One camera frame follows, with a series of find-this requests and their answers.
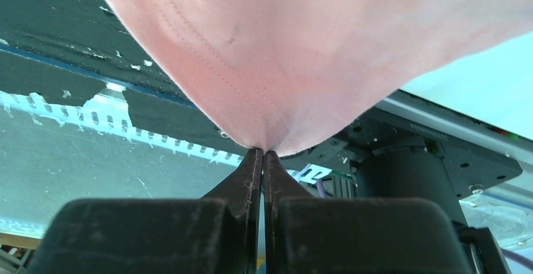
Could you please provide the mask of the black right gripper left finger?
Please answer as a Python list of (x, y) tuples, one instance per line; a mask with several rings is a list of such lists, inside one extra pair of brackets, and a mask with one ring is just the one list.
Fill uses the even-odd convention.
[(255, 273), (263, 152), (200, 199), (78, 199), (53, 218), (29, 273)]

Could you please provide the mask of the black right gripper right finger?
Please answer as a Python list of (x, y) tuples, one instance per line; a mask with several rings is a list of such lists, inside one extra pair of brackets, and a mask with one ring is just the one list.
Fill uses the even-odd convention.
[(465, 223), (441, 159), (399, 150), (366, 159), (354, 199), (311, 196), (276, 153), (263, 158), (268, 273), (471, 273)]

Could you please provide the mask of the salmon pink t shirt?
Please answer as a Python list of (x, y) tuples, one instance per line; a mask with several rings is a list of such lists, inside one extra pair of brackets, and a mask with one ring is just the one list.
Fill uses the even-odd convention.
[(532, 30), (532, 0), (105, 0), (247, 148), (299, 153), (412, 79)]

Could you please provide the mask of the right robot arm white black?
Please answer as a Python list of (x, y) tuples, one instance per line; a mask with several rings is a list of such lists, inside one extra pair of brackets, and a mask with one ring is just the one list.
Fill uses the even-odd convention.
[(200, 199), (79, 199), (54, 217), (29, 273), (508, 273), (468, 225), (435, 141), (394, 137), (356, 164), (353, 199), (319, 199), (273, 151), (251, 149)]

